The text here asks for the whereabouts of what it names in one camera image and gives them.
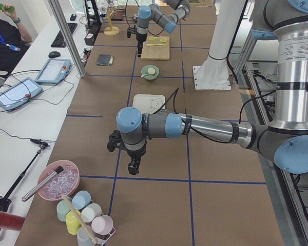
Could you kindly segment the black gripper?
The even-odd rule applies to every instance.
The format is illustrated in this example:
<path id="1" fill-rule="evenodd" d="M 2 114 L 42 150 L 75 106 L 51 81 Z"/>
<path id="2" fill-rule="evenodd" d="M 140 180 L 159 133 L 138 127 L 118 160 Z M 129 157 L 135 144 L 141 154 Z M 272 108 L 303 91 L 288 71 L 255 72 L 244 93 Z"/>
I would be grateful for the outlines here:
<path id="1" fill-rule="evenodd" d="M 126 147 L 126 152 L 131 158 L 128 164 L 128 172 L 130 175 L 137 175 L 139 173 L 139 166 L 141 164 L 141 157 L 146 153 L 146 145 L 142 146 L 138 150 L 131 150 Z"/>
<path id="2" fill-rule="evenodd" d="M 141 57 L 142 55 L 142 49 L 143 49 L 143 43 L 146 41 L 146 34 L 136 33 L 136 40 L 138 42 L 137 44 L 137 56 Z"/>

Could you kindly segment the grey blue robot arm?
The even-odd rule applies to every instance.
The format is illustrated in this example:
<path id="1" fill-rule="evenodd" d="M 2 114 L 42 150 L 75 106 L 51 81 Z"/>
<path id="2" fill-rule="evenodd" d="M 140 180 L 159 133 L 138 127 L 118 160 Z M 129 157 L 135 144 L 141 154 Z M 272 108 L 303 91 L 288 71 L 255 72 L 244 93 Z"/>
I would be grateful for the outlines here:
<path id="1" fill-rule="evenodd" d="M 154 21 L 165 32 L 172 33 L 177 23 L 188 17 L 190 13 L 190 4 L 187 0 L 166 1 L 166 3 L 174 9 L 174 12 L 169 15 L 165 15 L 157 4 L 139 7 L 138 22 L 136 26 L 138 57 L 141 56 L 143 43 L 147 40 L 150 21 Z"/>
<path id="2" fill-rule="evenodd" d="M 135 110 L 128 103 L 123 120 L 134 127 L 145 129 L 145 134 L 133 138 L 136 153 L 147 143 L 147 154 L 140 166 L 139 179 L 171 180 L 227 180 L 259 181 L 261 172 L 256 150 L 273 158 L 279 137 L 267 140 L 267 133 L 259 127 L 261 142 L 248 140 L 255 128 L 242 116 L 237 121 L 241 107 L 239 89 L 224 80 L 226 90 L 212 90 L 219 84 L 213 74 L 191 78 L 194 65 L 203 63 L 205 70 L 226 68 L 227 55 L 244 3 L 232 1 L 227 5 L 227 16 L 216 18 L 213 8 L 194 7 L 189 17 L 177 26 L 172 35 L 170 60 L 156 61 L 159 78 L 146 81 L 141 78 L 141 68 L 147 61 L 139 60 L 135 48 L 120 48 L 115 66 L 116 91 L 113 94 L 112 112 L 107 119 L 108 135 L 117 128 L 115 119 L 124 99 L 137 94 L 168 95 L 173 89 L 181 94 L 177 100 L 177 116 L 171 105 L 155 109 L 149 121 L 142 124 L 140 117 L 133 118 Z"/>

